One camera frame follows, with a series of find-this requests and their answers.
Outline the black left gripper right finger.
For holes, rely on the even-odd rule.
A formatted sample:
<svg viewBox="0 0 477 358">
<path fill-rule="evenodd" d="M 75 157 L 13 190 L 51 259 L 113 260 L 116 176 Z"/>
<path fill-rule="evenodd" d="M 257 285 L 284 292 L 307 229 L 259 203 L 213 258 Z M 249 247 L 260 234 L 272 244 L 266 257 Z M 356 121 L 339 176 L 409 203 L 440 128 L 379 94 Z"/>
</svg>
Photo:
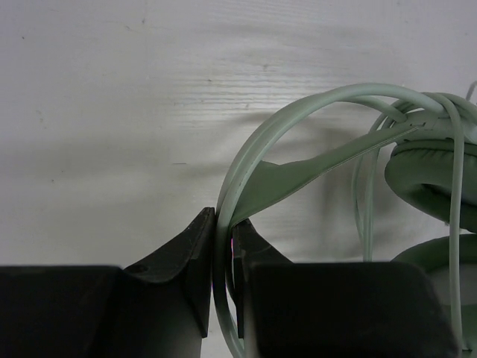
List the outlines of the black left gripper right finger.
<svg viewBox="0 0 477 358">
<path fill-rule="evenodd" d="M 233 228 L 247 357 L 457 357 L 432 285 L 406 263 L 293 263 L 251 222 Z"/>
</svg>

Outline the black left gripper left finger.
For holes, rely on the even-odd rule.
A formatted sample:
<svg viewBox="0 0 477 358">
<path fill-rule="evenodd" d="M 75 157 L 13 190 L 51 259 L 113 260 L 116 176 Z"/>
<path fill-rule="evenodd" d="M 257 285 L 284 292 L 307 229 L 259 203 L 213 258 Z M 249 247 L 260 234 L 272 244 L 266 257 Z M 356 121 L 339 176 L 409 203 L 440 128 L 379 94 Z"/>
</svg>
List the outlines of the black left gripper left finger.
<svg viewBox="0 0 477 358">
<path fill-rule="evenodd" d="M 1 268 L 3 357 L 199 357 L 215 211 L 140 261 Z"/>
</svg>

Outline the light green headphones with cable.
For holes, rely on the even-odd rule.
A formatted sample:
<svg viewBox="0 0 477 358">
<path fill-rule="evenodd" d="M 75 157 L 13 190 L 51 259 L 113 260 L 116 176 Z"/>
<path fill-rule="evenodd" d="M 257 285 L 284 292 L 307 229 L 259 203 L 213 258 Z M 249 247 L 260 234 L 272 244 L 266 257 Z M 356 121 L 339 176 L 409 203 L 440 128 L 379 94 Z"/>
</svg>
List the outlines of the light green headphones with cable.
<svg viewBox="0 0 477 358">
<path fill-rule="evenodd" d="M 334 104 L 360 104 L 379 112 L 369 132 L 308 160 L 276 165 L 268 150 L 292 127 Z M 381 148 L 394 144 L 389 184 L 405 202 L 449 225 L 449 284 L 452 328 L 464 357 L 476 355 L 476 335 L 461 306 L 464 261 L 461 231 L 476 231 L 476 206 L 464 202 L 464 189 L 476 177 L 476 106 L 469 97 L 416 92 L 390 84 L 353 84 L 299 99 L 263 122 L 247 139 L 229 168 L 217 203 L 212 273 L 215 309 L 227 346 L 244 356 L 227 299 L 235 294 L 227 243 L 234 226 L 302 189 L 334 168 L 364 155 L 377 161 Z"/>
</svg>

